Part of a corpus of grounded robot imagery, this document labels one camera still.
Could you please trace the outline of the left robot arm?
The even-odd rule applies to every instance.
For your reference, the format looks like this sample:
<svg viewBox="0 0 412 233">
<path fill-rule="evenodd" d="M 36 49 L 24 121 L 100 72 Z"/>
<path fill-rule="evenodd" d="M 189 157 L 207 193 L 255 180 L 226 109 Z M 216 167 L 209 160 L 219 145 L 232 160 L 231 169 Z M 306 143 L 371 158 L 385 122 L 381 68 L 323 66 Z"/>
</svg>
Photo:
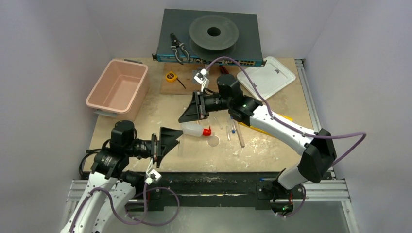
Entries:
<svg viewBox="0 0 412 233">
<path fill-rule="evenodd" d="M 61 232 L 102 233 L 113 220 L 136 226 L 148 225 L 148 186 L 161 174 L 153 166 L 179 144 L 182 130 L 160 127 L 150 140 L 137 137 L 134 123 L 118 121 L 111 137 L 97 150 L 86 188 Z"/>
</svg>

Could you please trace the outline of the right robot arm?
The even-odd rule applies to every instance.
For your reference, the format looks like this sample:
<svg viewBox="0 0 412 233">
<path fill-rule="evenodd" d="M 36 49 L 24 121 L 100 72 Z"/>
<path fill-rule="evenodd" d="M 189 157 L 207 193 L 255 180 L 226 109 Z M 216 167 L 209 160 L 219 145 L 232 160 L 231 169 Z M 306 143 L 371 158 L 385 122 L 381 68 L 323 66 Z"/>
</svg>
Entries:
<svg viewBox="0 0 412 233">
<path fill-rule="evenodd" d="M 322 180 L 336 159 L 329 131 L 321 129 L 316 132 L 269 112 L 262 102 L 243 94 L 239 81 L 231 74 L 218 77 L 217 85 L 217 93 L 193 92 L 189 106 L 178 119 L 179 123 L 207 119 L 210 112 L 227 110 L 235 121 L 263 130 L 288 145 L 301 159 L 275 180 L 273 192 L 280 198 L 301 183 Z"/>
</svg>

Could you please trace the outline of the clear glass tube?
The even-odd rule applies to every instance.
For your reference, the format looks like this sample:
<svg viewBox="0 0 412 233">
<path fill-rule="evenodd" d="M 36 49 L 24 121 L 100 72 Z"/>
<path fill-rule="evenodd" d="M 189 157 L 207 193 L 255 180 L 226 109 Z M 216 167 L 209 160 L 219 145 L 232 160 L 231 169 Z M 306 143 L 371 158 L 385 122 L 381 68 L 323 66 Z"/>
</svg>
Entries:
<svg viewBox="0 0 412 233">
<path fill-rule="evenodd" d="M 179 141 L 179 145 L 178 145 L 178 156 L 182 157 L 183 156 L 183 152 L 184 152 L 184 142 L 183 141 Z"/>
</svg>

